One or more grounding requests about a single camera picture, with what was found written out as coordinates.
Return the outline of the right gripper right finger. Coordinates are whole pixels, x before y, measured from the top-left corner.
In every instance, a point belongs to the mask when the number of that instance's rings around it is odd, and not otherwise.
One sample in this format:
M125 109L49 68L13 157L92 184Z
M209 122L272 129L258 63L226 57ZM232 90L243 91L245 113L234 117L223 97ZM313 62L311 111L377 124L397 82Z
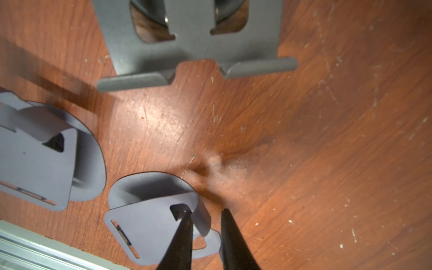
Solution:
M260 270L229 209L221 213L221 248L224 270Z

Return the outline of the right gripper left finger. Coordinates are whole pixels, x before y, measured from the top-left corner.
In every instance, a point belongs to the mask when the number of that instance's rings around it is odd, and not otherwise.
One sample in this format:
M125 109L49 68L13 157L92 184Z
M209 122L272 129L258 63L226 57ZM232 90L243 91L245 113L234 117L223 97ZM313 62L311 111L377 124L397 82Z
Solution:
M193 226L191 211L188 210L157 270L191 270Z

